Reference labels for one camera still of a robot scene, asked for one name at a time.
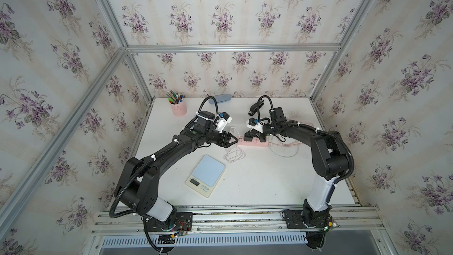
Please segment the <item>blue cream kitchen scale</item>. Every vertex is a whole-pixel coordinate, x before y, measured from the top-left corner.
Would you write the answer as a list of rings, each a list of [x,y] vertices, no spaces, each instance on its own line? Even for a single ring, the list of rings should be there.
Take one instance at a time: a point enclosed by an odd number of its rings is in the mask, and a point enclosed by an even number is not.
[[[186,186],[209,198],[225,171],[225,165],[209,155],[204,155],[185,181]]]

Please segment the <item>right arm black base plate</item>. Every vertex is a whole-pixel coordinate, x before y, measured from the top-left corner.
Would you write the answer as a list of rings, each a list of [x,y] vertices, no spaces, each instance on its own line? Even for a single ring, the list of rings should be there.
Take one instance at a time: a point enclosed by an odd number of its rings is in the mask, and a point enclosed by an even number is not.
[[[281,213],[288,229],[325,230],[331,226],[329,212],[309,212],[305,210],[283,210]]]

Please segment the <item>pink power strip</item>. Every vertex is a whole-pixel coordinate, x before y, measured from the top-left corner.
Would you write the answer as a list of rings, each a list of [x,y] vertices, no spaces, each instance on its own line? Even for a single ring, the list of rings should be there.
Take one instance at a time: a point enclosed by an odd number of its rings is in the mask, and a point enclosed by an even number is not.
[[[269,146],[269,141],[261,142],[258,138],[253,138],[252,141],[246,141],[242,136],[239,137],[238,146],[252,146],[257,148],[265,148]]]

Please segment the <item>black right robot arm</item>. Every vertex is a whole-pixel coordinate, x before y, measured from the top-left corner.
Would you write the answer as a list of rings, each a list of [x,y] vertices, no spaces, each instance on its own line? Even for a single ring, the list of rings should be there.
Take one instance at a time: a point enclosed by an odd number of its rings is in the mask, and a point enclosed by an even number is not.
[[[244,141],[269,136],[290,138],[310,147],[313,169],[317,174],[310,195],[305,199],[301,218],[308,227],[326,224],[330,217],[330,200],[337,184],[349,178],[355,162],[351,150],[337,131],[323,131],[314,126],[288,120],[281,107],[274,107],[268,95],[261,96],[248,113],[248,132]]]

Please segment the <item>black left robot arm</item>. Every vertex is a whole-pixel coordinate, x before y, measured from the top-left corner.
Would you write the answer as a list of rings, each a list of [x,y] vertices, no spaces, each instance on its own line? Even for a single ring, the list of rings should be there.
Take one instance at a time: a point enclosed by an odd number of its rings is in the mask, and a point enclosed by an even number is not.
[[[216,98],[205,98],[195,117],[169,144],[152,155],[142,159],[133,157],[125,163],[113,193],[109,217],[138,214],[160,222],[174,220],[176,208],[158,196],[161,177],[180,159],[199,148],[212,144],[229,148],[237,144],[238,138],[224,130],[231,120],[228,113],[219,111]]]

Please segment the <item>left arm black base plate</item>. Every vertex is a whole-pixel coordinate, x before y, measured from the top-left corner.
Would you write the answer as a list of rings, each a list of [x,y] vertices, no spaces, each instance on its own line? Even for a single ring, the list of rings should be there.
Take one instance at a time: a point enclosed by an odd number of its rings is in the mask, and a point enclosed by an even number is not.
[[[166,221],[159,221],[155,218],[146,219],[143,229],[151,233],[171,232],[184,236],[192,230],[192,222],[192,212],[176,212],[171,214]]]

